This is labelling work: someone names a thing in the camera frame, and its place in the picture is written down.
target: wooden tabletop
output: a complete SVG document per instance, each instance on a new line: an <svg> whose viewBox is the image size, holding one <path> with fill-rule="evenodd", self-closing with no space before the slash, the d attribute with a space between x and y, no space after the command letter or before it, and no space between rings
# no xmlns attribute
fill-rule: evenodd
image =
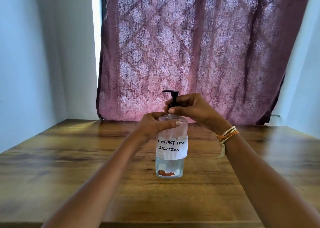
<svg viewBox="0 0 320 228"><path fill-rule="evenodd" d="M40 227L134 125L67 120L0 154L0 226ZM288 127L238 130L320 211L320 140ZM131 162L103 226L262 227L227 158L214 158L221 147L213 133L194 124L188 135L182 178L156 176L151 140Z"/></svg>

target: person's left arm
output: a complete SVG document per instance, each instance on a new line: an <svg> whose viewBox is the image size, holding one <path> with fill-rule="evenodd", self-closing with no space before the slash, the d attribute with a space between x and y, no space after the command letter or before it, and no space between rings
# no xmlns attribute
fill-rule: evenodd
<svg viewBox="0 0 320 228"><path fill-rule="evenodd" d="M102 167L73 194L42 228L97 228L121 182L125 170L150 138L181 125L180 121L158 121L163 112L145 114Z"/></svg>

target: curtain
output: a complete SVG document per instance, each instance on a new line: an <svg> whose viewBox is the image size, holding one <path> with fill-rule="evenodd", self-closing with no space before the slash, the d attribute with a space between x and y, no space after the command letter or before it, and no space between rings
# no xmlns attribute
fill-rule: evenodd
<svg viewBox="0 0 320 228"><path fill-rule="evenodd" d="M308 0L106 0L97 112L139 121L199 92L233 124L263 124Z"/></svg>

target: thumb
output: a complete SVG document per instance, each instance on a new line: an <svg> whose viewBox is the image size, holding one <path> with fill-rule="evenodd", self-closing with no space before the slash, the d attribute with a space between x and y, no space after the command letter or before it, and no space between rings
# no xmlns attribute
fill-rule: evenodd
<svg viewBox="0 0 320 228"><path fill-rule="evenodd" d="M189 107L172 107L168 110L171 114L176 114L179 116L189 117L190 108Z"/></svg>
<svg viewBox="0 0 320 228"><path fill-rule="evenodd" d="M157 121L155 125L158 132L164 131L166 129L172 129L181 125L180 120L168 120L168 121Z"/></svg>

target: forearm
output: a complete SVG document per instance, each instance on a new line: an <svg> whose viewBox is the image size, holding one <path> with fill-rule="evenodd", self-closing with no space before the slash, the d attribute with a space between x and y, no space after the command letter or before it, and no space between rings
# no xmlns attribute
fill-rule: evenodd
<svg viewBox="0 0 320 228"><path fill-rule="evenodd" d="M43 228L95 228L142 142L130 135L102 167L43 225Z"/></svg>
<svg viewBox="0 0 320 228"><path fill-rule="evenodd" d="M319 213L240 135L226 141L226 156L265 227L320 227Z"/></svg>

